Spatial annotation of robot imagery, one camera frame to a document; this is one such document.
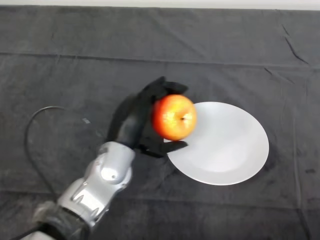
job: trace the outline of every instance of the apple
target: apple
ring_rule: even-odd
[[[193,102],[183,95],[167,95],[154,104],[152,125],[164,139],[184,139],[195,129],[196,123],[196,108]]]

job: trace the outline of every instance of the black cable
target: black cable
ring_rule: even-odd
[[[52,198],[54,200],[54,202],[57,202],[57,194],[53,188],[53,186],[50,184],[50,182],[47,180],[47,178],[45,177],[45,175],[40,171],[38,165],[36,164],[36,162],[34,161],[34,159],[31,157],[31,153],[29,150],[29,142],[28,142],[28,136],[29,136],[29,130],[30,130],[30,126],[32,124],[32,122],[34,121],[35,117],[48,109],[58,109],[58,110],[67,110],[66,108],[62,107],[62,106],[47,106],[47,107],[43,107],[41,109],[39,109],[38,111],[36,111],[35,113],[32,114],[31,118],[29,119],[29,122],[27,123],[25,130],[24,130],[24,141],[23,141],[23,147],[24,147],[24,152],[26,155],[26,159],[28,160],[28,162],[31,164],[31,166],[33,167],[33,169],[36,171],[36,173],[38,174],[38,176],[41,178],[41,180],[43,181],[43,183],[46,185],[47,189],[50,191]]]
[[[28,236],[28,235],[30,235],[30,234],[38,231],[39,229],[40,229],[40,226],[35,226],[35,227],[31,228],[30,230],[25,231],[24,233],[22,233],[22,234],[19,235],[19,236],[15,236],[15,237],[13,237],[13,238],[10,238],[10,240],[20,240],[20,239],[23,239],[23,238],[25,238],[26,236]]]

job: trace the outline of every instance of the black cloth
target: black cloth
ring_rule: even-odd
[[[23,151],[33,112],[76,112],[48,111],[30,129],[31,153],[62,193],[94,159],[118,104],[166,76],[195,103],[252,114],[267,162],[245,182],[212,186],[138,154],[92,239],[306,240],[299,209],[318,239],[319,45],[317,11],[0,7],[0,238],[27,230],[50,199]]]

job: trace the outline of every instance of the white wall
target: white wall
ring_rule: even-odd
[[[320,10],[320,0],[0,0],[0,5]]]

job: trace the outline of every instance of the robotic hand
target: robotic hand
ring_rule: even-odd
[[[58,199],[45,202],[35,212],[38,231],[26,240],[85,240],[109,210],[113,197],[125,189],[132,177],[134,149],[163,157],[187,146],[184,141],[163,142],[152,131],[154,103],[169,94],[183,94],[188,88],[164,77],[127,97],[113,115],[106,143],[83,178],[76,180]]]

